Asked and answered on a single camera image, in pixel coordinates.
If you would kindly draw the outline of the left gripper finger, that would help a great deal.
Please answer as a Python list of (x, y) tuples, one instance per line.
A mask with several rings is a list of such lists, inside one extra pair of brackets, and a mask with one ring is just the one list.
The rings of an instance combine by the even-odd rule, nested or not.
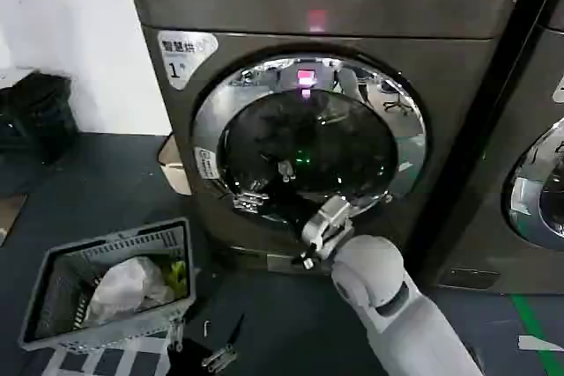
[(202, 368), (227, 368), (238, 358), (238, 353), (234, 345), (239, 339), (244, 320), (245, 314), (242, 314), (229, 336), (226, 345), (204, 358), (201, 362)]
[(171, 322), (169, 331), (169, 345), (167, 346), (168, 352), (181, 353), (183, 350), (183, 330), (184, 319), (176, 319)]

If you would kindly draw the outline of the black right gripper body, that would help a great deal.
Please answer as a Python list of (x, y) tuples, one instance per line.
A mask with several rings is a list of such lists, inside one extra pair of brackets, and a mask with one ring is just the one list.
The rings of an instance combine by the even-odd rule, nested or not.
[(282, 180), (272, 180), (263, 189), (268, 199), (263, 203), (263, 213), (276, 216), (287, 222), (297, 235), (322, 207), (321, 203), (299, 195), (295, 189)]

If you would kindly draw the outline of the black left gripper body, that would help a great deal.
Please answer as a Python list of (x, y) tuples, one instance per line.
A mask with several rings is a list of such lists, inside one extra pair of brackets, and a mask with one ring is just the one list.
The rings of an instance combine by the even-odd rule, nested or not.
[(206, 367), (202, 366), (205, 358), (208, 358), (212, 351), (203, 345), (189, 339), (182, 340), (182, 350), (176, 350), (176, 344), (170, 343), (167, 346), (167, 356), (169, 359), (169, 369), (167, 376), (208, 376), (211, 373)]

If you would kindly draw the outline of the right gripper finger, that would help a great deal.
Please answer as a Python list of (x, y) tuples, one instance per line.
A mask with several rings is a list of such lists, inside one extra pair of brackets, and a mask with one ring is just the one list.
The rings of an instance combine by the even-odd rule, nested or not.
[(283, 182), (290, 182), (294, 180), (294, 170), (292, 163), (288, 159), (281, 159), (267, 153), (261, 153), (261, 157), (276, 166), (278, 174), (282, 177)]
[(258, 214), (269, 199), (267, 194), (254, 191), (241, 191), (234, 196), (233, 207), (235, 210)]

